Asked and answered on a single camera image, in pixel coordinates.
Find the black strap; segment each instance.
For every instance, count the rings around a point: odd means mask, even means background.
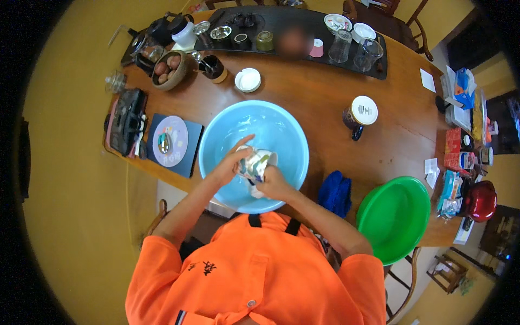
[[[300,229],[300,225],[301,223],[298,220],[291,218],[291,221],[289,221],[285,232],[296,236],[298,234],[298,230]]]
[[[255,227],[255,228],[262,227],[262,223],[260,222],[259,214],[250,214],[248,217],[248,221],[249,221],[249,225],[251,227]],[[296,236],[300,229],[300,225],[301,225],[301,223],[298,220],[291,218],[291,221],[289,221],[289,224],[287,224],[287,228],[285,229],[285,232]]]
[[[259,214],[250,214],[248,220],[249,220],[249,225],[251,227],[255,227],[255,228],[261,228],[262,227],[262,224],[260,223],[260,215]]]

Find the wooden bowl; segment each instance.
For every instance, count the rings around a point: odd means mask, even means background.
[[[170,89],[173,89],[175,86],[177,86],[184,79],[184,77],[186,76],[186,74],[188,72],[188,66],[189,66],[188,60],[189,59],[186,56],[186,53],[184,53],[183,51],[179,51],[179,50],[171,50],[171,51],[167,52],[166,54],[164,54],[155,63],[155,67],[153,67],[153,70],[155,71],[155,68],[157,67],[157,65],[160,62],[166,62],[166,60],[172,55],[180,56],[180,63],[179,63],[179,66],[177,67],[177,70],[173,74],[173,77],[170,80],[167,80],[165,83],[159,84],[159,76],[156,75],[155,73],[152,75],[153,86],[155,88],[157,88],[159,90],[163,90],[165,92]]]

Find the ceramic mug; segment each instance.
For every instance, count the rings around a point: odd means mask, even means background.
[[[248,145],[241,145],[238,150],[246,149]],[[278,165],[278,155],[266,149],[257,149],[255,147],[249,156],[242,158],[239,162],[240,169],[238,175],[250,179],[253,183],[264,181],[264,171],[267,165]]]

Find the egg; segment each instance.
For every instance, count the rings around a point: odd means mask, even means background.
[[[179,55],[172,55],[168,58],[168,60],[170,61],[168,63],[168,65],[170,66],[170,68],[172,69],[177,69],[179,67],[179,64],[180,64],[180,56]]]
[[[155,74],[156,75],[162,75],[162,74],[165,74],[167,73],[166,71],[168,70],[168,65],[166,65],[165,62],[160,62],[157,64],[157,66],[155,67]]]
[[[170,79],[173,77],[173,75],[175,74],[175,71],[176,71],[176,70],[172,70],[172,71],[168,74],[168,80],[170,80]]]
[[[168,80],[168,75],[166,73],[164,74],[161,74],[159,76],[159,84],[162,85],[163,83],[166,82],[166,80]]]

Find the hand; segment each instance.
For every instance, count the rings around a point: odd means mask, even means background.
[[[283,176],[278,167],[269,165],[264,171],[264,182],[256,184],[256,188],[270,199],[287,202],[288,197],[296,191]]]
[[[246,142],[254,137],[254,134],[249,134],[245,138],[242,138],[240,141],[238,141],[237,144],[227,153],[224,159],[222,159],[217,167],[215,167],[215,169],[211,172],[211,175],[216,178],[219,187],[228,184],[233,179],[233,177],[239,171],[240,160],[252,153],[253,149],[251,147],[239,151],[237,151],[237,149],[239,146],[245,145]]]

